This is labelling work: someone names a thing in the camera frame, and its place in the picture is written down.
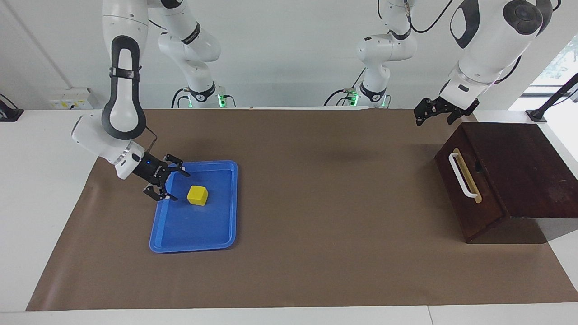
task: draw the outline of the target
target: plastic tray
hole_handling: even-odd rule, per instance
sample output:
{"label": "plastic tray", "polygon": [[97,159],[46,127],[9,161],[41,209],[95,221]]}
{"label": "plastic tray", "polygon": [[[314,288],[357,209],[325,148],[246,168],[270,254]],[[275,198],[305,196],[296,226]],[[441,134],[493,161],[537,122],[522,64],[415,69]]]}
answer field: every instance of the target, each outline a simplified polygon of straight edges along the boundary
{"label": "plastic tray", "polygon": [[[235,241],[237,175],[234,161],[185,162],[189,178],[173,173],[166,182],[178,201],[157,204],[150,249],[155,253],[225,249]],[[205,206],[191,205],[187,194],[192,185],[205,186]]]}

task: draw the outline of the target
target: white table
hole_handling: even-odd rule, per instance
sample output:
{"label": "white table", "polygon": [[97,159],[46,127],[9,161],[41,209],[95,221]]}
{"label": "white table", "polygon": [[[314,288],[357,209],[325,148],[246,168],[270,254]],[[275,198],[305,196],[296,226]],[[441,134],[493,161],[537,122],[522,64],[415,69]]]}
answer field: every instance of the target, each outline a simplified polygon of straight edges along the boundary
{"label": "white table", "polygon": [[[578,324],[578,303],[24,312],[96,159],[70,137],[86,112],[29,110],[17,123],[0,123],[0,324]],[[476,117],[529,123],[523,112]],[[578,162],[541,128],[578,175]],[[550,245],[578,287],[578,231]]]}

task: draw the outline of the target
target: white wall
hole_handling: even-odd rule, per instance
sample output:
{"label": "white wall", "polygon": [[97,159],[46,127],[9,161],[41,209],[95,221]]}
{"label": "white wall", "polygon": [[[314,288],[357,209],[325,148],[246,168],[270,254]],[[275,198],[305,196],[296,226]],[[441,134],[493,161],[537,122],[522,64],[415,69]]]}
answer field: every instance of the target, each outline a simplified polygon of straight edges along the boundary
{"label": "white wall", "polygon": [[[321,105],[337,88],[351,86],[361,71],[363,65],[355,57],[357,42],[385,32],[375,0],[189,2],[199,22],[223,46],[223,55],[210,66],[239,106]],[[41,51],[31,50],[30,42],[22,40],[26,34],[14,18],[5,19],[10,16],[6,4],[38,40]],[[421,1],[414,13],[417,28],[428,26],[445,4],[446,0]],[[392,107],[413,107],[422,97],[439,92],[461,55],[448,31],[458,4],[452,4],[431,32],[417,36],[420,45],[413,59],[390,65]],[[578,2],[564,0],[518,71],[482,96],[480,108],[507,109],[515,101],[577,34],[576,10]],[[93,89],[101,105],[107,101],[110,62],[102,39],[101,1],[0,0],[0,18],[0,91],[24,108],[46,108],[43,97],[51,88],[64,88],[65,82],[47,67],[46,59],[38,57],[44,51],[70,84]],[[162,22],[153,11],[151,18]],[[176,66],[160,53],[159,33],[150,27],[142,61],[140,93],[145,108],[169,106],[175,90],[186,85]]]}

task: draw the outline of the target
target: yellow cube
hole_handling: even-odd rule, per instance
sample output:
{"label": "yellow cube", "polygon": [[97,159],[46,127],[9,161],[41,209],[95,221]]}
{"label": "yellow cube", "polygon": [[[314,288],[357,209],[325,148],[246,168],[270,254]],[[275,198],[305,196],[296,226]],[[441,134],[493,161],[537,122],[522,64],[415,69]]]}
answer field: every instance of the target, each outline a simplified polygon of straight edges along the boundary
{"label": "yellow cube", "polygon": [[187,200],[190,204],[205,206],[207,203],[207,198],[209,197],[209,192],[207,188],[203,186],[191,186],[188,191]]}

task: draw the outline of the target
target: black mount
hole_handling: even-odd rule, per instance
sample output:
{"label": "black mount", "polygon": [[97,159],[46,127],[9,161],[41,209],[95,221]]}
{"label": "black mount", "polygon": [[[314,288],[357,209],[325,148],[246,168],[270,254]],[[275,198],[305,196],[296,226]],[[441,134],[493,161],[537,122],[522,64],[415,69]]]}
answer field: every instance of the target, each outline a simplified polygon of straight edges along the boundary
{"label": "black mount", "polygon": [[570,91],[570,89],[572,89],[572,87],[574,87],[576,84],[578,84],[578,73],[575,74],[574,77],[570,78],[570,80],[568,80],[564,86],[560,87],[560,89],[554,95],[552,95],[552,97],[550,97],[550,99],[548,99],[548,101],[546,101],[542,107],[535,110],[527,110],[526,114],[528,114],[530,119],[534,122],[548,122],[544,118],[546,111],[550,109],[550,107],[554,106],[560,98],[562,98],[564,95],[567,95],[567,92]]}
{"label": "black mount", "polygon": [[447,123],[453,124],[457,119],[462,116],[470,116],[473,111],[480,105],[480,101],[477,99],[468,107],[468,109],[463,110],[449,101],[438,97],[437,99],[424,98],[413,110],[413,114],[416,117],[417,126],[421,127],[425,120],[430,117],[440,115],[442,113],[449,113],[447,117]]}
{"label": "black mount", "polygon": [[24,113],[24,109],[12,109],[0,101],[0,122],[16,122]]}
{"label": "black mount", "polygon": [[[171,154],[166,154],[163,160],[159,160],[148,152],[144,153],[142,158],[134,155],[133,159],[139,161],[139,165],[132,173],[148,181],[149,185],[144,188],[143,192],[155,201],[170,198],[177,201],[178,198],[166,191],[166,180],[171,173],[178,172],[185,177],[191,176],[183,168],[183,161]],[[169,167],[167,162],[174,163],[176,166]]]}

